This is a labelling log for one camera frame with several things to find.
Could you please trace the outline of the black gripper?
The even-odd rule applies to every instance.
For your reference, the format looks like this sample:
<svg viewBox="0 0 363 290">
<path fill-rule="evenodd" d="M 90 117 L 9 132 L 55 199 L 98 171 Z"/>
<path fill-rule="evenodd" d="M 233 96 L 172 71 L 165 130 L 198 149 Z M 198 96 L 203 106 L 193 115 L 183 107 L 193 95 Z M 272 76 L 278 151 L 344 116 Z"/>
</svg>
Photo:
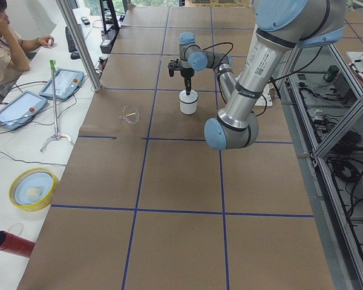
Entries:
<svg viewBox="0 0 363 290">
<path fill-rule="evenodd" d="M 182 68 L 180 74 L 184 78 L 186 95 L 190 95 L 192 90 L 191 78 L 194 76 L 194 70 L 192 68 Z"/>
</svg>

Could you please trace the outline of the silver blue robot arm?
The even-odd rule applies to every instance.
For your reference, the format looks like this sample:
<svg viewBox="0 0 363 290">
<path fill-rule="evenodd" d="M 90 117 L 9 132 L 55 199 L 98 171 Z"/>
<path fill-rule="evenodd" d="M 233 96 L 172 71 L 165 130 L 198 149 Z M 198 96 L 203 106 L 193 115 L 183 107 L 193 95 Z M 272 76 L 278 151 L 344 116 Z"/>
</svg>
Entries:
<svg viewBox="0 0 363 290">
<path fill-rule="evenodd" d="M 257 138 L 259 126 L 253 107 L 272 77 L 283 54 L 294 48 L 322 47 L 343 35 L 345 1 L 258 1 L 255 43 L 244 70 L 235 77 L 223 53 L 202 50 L 190 32 L 179 36 L 183 69 L 214 70 L 226 106 L 204 126 L 204 137 L 215 150 L 240 149 Z"/>
</svg>

